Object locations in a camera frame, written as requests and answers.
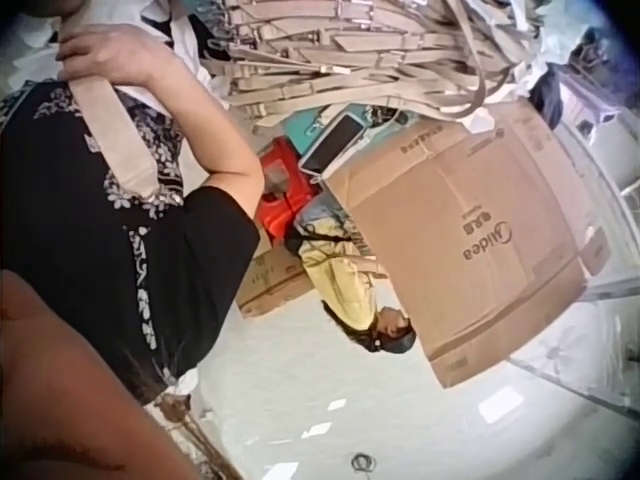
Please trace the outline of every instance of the teal object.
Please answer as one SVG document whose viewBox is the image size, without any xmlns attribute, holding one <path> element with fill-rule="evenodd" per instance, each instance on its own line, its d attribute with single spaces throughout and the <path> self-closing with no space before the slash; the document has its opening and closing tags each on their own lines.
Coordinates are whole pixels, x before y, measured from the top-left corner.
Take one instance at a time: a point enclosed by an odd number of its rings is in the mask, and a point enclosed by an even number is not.
<svg viewBox="0 0 640 480">
<path fill-rule="evenodd" d="M 365 115 L 366 108 L 367 107 L 364 105 L 352 104 L 343 111 L 347 111 L 358 117 L 368 128 L 371 126 L 371 121 L 368 120 Z M 282 122 L 282 128 L 285 135 L 289 138 L 300 156 L 307 153 L 309 148 L 316 142 L 318 137 L 322 135 L 322 132 L 324 131 L 324 128 L 317 128 L 314 126 L 316 118 L 318 118 L 321 111 L 322 108 L 302 110 L 294 113 Z"/>
</svg>

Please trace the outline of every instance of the white wall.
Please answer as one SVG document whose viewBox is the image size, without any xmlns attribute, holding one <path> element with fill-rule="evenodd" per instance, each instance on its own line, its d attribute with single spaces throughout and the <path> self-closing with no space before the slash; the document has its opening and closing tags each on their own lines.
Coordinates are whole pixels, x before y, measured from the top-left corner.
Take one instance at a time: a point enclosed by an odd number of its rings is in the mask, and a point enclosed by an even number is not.
<svg viewBox="0 0 640 480">
<path fill-rule="evenodd" d="M 628 111 L 598 127 L 593 145 L 595 157 L 620 189 L 640 177 L 640 120 Z"/>
</svg>

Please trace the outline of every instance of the brown cardboard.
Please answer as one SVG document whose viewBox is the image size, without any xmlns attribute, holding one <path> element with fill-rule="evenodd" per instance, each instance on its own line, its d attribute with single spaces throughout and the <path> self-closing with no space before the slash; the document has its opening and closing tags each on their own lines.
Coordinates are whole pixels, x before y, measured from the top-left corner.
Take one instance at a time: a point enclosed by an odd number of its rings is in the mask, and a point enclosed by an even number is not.
<svg viewBox="0 0 640 480">
<path fill-rule="evenodd" d="M 236 301 L 245 318 L 258 317 L 312 289 L 300 259 L 275 245 L 252 260 Z"/>
<path fill-rule="evenodd" d="M 535 111 L 491 112 L 492 132 L 421 121 L 327 180 L 445 386 L 542 331 L 583 291 L 581 261 L 597 272 L 608 258 L 601 230 L 587 242 L 584 186 Z"/>
<path fill-rule="evenodd" d="M 271 250 L 271 239 L 269 238 L 269 234 L 267 233 L 267 230 L 258 222 L 256 222 L 256 227 L 258 227 L 258 233 L 260 234 L 260 241 L 258 242 L 256 251 L 253 254 L 253 258 L 258 258 L 260 255 L 267 253 L 269 250 Z"/>
</svg>

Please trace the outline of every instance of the black hair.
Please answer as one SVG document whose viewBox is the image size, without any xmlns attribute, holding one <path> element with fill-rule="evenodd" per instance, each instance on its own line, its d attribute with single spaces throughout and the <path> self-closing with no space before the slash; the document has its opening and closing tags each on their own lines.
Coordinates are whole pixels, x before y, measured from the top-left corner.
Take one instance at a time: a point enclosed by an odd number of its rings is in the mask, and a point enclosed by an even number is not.
<svg viewBox="0 0 640 480">
<path fill-rule="evenodd" d="M 407 325 L 400 333 L 398 337 L 390 337 L 382 332 L 378 332 L 376 329 L 376 319 L 371 319 L 371 325 L 366 330 L 356 330 L 355 328 L 347 325 L 342 319 L 334 312 L 327 302 L 322 302 L 322 308 L 329 315 L 338 327 L 344 332 L 344 334 L 353 343 L 357 343 L 362 348 L 370 353 L 376 353 L 385 351 L 388 353 L 406 353 L 413 347 L 416 342 L 416 331 L 409 321 Z"/>
</svg>

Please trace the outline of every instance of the woman's arm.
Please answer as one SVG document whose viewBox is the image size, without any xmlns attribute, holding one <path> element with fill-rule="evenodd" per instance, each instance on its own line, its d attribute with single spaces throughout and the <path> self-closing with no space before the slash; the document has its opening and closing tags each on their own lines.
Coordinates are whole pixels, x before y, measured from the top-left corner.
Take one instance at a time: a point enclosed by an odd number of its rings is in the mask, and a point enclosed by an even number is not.
<svg viewBox="0 0 640 480">
<path fill-rule="evenodd" d="M 218 101 L 173 51 L 131 25 L 91 25 L 63 36 L 62 80 L 92 75 L 114 85 L 149 90 L 173 115 L 198 163 L 205 185 L 231 195 L 253 217 L 264 188 L 260 161 Z"/>
<path fill-rule="evenodd" d="M 196 161 L 210 174 L 204 185 L 226 191 L 253 217 L 264 189 L 260 161 L 218 101 L 177 57 L 171 74 L 159 75 L 148 89 L 176 119 Z"/>
</svg>

